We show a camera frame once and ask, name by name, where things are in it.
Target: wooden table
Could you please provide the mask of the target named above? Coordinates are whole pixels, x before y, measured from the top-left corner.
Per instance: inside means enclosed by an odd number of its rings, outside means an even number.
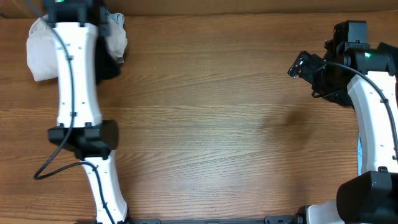
[[[373,47],[398,45],[396,12],[127,17],[126,63],[98,100],[120,126],[132,217],[261,218],[335,198],[357,175],[355,113],[286,72],[301,50],[323,55],[347,19],[368,21]],[[26,65],[33,22],[0,20],[0,223],[93,220],[81,168],[33,180],[58,111],[57,81],[36,83]],[[48,170],[75,161],[63,151]]]

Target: cable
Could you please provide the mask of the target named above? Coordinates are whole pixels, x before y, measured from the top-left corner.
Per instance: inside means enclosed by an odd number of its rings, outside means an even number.
[[[348,67],[348,66],[346,66],[346,65],[342,65],[342,64],[339,64],[339,63],[335,63],[335,62],[325,62],[325,66],[326,66],[326,65],[331,65],[331,66],[333,66],[333,67],[340,67],[340,68],[343,68],[343,69],[345,69],[345,70],[351,71],[351,72],[353,72],[353,73],[359,75],[361,78],[363,78],[365,81],[367,81],[367,82],[375,89],[375,91],[380,95],[381,100],[382,100],[382,102],[384,103],[384,106],[386,107],[388,117],[389,117],[389,119],[390,119],[391,132],[392,132],[392,139],[393,139],[393,141],[394,141],[394,150],[395,150],[395,152],[396,152],[396,156],[398,157],[398,148],[397,148],[398,137],[397,137],[396,123],[395,123],[394,117],[393,117],[393,115],[392,115],[392,110],[391,110],[390,104],[389,104],[388,99],[386,98],[386,96],[384,96],[384,93],[383,93],[383,92],[380,90],[380,88],[377,87],[377,85],[376,85],[372,80],[370,80],[365,74],[363,74],[363,73],[361,73],[361,72],[359,72],[359,71],[357,71],[357,70],[355,70],[355,69],[353,69],[353,68],[351,68],[351,67]]]
[[[48,22],[46,20],[43,19],[43,15],[41,15],[40,11],[34,6],[34,4],[30,1],[30,0],[25,0],[26,4],[28,4],[28,6],[32,9],[32,11],[35,13],[35,15],[37,17],[39,17],[44,23],[46,23],[48,26]],[[115,224],[111,212],[109,211],[109,208],[105,202],[104,199],[104,193],[102,190],[102,185],[101,185],[101,179],[100,179],[100,175],[97,171],[96,166],[94,166],[92,163],[90,162],[76,162],[64,167],[61,167],[55,171],[49,172],[48,174],[44,174],[44,175],[40,175],[43,170],[54,160],[54,158],[58,155],[58,153],[62,150],[62,148],[65,146],[65,144],[67,143],[71,133],[72,133],[72,129],[73,129],[73,125],[75,123],[75,116],[76,116],[76,112],[75,112],[75,84],[73,82],[73,70],[72,70],[72,63],[71,63],[71,58],[69,56],[69,52],[67,47],[65,46],[65,43],[63,42],[62,38],[59,36],[59,34],[54,30],[54,29],[50,29],[52,31],[52,33],[56,36],[56,38],[58,39],[58,41],[61,43],[62,48],[65,52],[66,58],[68,60],[68,66],[69,66],[69,72],[70,72],[70,86],[71,86],[71,98],[72,98],[72,106],[71,106],[71,119],[70,119],[70,125],[67,131],[67,134],[65,135],[64,139],[62,140],[61,144],[59,145],[59,147],[57,148],[57,150],[55,150],[55,152],[50,156],[50,158],[42,165],[42,167],[35,173],[34,175],[34,179],[35,180],[40,180],[40,179],[44,179],[47,177],[51,177],[52,175],[58,174],[59,172],[62,172],[64,170],[67,170],[69,168],[75,167],[75,166],[82,166],[82,165],[87,165],[93,168],[93,171],[95,172],[97,181],[98,181],[98,190],[99,190],[99,196],[101,197],[101,202],[103,204],[103,208],[105,209],[106,213],[108,214],[109,219],[111,220],[112,224]]]

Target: table surface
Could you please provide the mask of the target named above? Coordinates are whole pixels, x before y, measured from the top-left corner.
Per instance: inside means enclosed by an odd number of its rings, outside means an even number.
[[[354,110],[286,72],[301,50],[323,55],[347,19],[368,21],[373,47],[398,45],[396,12],[127,17],[126,63],[97,92],[119,123],[132,217],[262,218],[335,198],[357,175]],[[26,65],[33,22],[0,20],[0,223],[93,220],[82,168],[33,180],[58,111],[57,81]],[[75,161],[63,151],[48,170]]]

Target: white cloth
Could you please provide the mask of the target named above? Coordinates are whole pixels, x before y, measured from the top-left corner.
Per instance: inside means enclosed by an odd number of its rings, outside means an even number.
[[[119,26],[114,20],[108,20],[111,30],[111,36],[105,38],[108,53],[116,62],[123,63],[123,53],[127,46],[126,31],[123,24]],[[27,66],[37,82],[58,77],[57,57],[50,29],[46,23],[37,19],[30,27],[26,41]]]

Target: black cable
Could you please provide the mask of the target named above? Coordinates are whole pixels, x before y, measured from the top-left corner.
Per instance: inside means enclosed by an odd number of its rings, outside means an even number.
[[[48,26],[48,22],[46,20],[43,19],[43,15],[41,15],[40,11],[34,6],[34,4],[30,1],[30,0],[25,0],[26,4],[28,4],[28,6],[32,9],[32,11],[36,14],[36,16],[38,18],[40,18],[44,23],[46,23]],[[59,172],[62,172],[66,169],[75,167],[75,166],[82,166],[82,165],[88,165],[90,167],[93,168],[93,171],[95,172],[97,181],[98,181],[98,190],[99,190],[99,196],[101,197],[101,202],[103,204],[103,208],[105,209],[106,213],[108,214],[109,219],[111,220],[112,224],[115,224],[111,212],[108,209],[108,206],[105,202],[104,199],[104,194],[102,191],[102,185],[101,185],[101,179],[100,179],[100,175],[97,171],[97,168],[90,162],[76,162],[64,167],[61,167],[55,171],[49,172],[48,174],[44,174],[44,175],[40,175],[43,170],[54,160],[54,158],[58,155],[58,153],[62,150],[62,148],[65,146],[65,144],[67,143],[71,133],[72,133],[72,129],[73,129],[73,125],[75,123],[75,84],[73,82],[73,70],[72,70],[72,63],[71,63],[71,58],[69,56],[69,52],[67,47],[65,46],[65,43],[63,42],[62,38],[59,36],[59,34],[54,30],[54,29],[50,29],[52,31],[52,33],[56,36],[56,38],[58,39],[58,41],[61,43],[62,48],[65,52],[66,58],[68,60],[68,66],[69,66],[69,72],[70,72],[70,86],[71,86],[71,98],[72,98],[72,106],[71,106],[71,120],[70,120],[70,125],[67,131],[67,134],[65,135],[64,139],[62,140],[61,144],[59,145],[59,147],[57,148],[57,150],[55,150],[55,152],[50,156],[50,158],[42,165],[42,167],[35,173],[34,175],[34,179],[35,180],[40,180],[40,179],[44,179],[47,177],[50,177],[52,175],[58,174]]]
[[[375,91],[380,95],[381,100],[384,103],[384,106],[386,107],[388,117],[390,119],[392,139],[394,141],[394,150],[396,152],[396,156],[398,157],[398,148],[397,148],[398,137],[397,137],[396,123],[395,123],[394,117],[392,115],[392,110],[391,110],[390,104],[389,104],[388,99],[386,98],[386,96],[384,96],[384,93],[365,74],[363,74],[363,73],[361,73],[361,72],[359,72],[359,71],[357,71],[357,70],[355,70],[355,69],[353,69],[351,67],[348,67],[346,65],[342,65],[342,64],[339,64],[339,63],[335,63],[335,62],[325,62],[325,65],[331,65],[331,66],[334,66],[334,67],[340,67],[340,68],[343,68],[345,70],[351,71],[351,72],[359,75],[361,78],[363,78],[365,81],[367,81],[375,89]]]

